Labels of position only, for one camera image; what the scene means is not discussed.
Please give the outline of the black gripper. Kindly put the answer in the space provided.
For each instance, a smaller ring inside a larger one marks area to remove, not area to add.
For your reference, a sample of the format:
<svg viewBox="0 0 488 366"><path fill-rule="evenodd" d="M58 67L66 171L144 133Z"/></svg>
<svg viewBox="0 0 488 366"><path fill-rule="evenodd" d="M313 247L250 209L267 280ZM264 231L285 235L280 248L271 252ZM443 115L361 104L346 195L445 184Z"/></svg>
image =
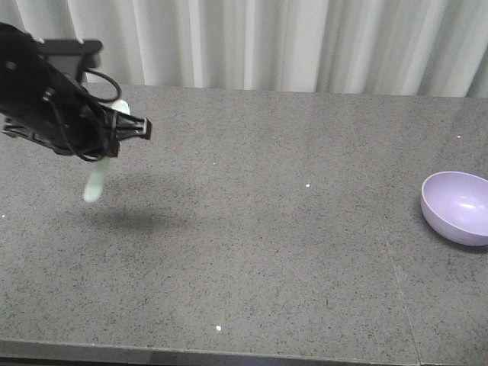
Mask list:
<svg viewBox="0 0 488 366"><path fill-rule="evenodd" d="M104 108L39 53L37 41L1 24L1 113L38 136L59 154L83 160L117 158L118 141L150 140L152 123L115 112L112 137Z"/></svg>

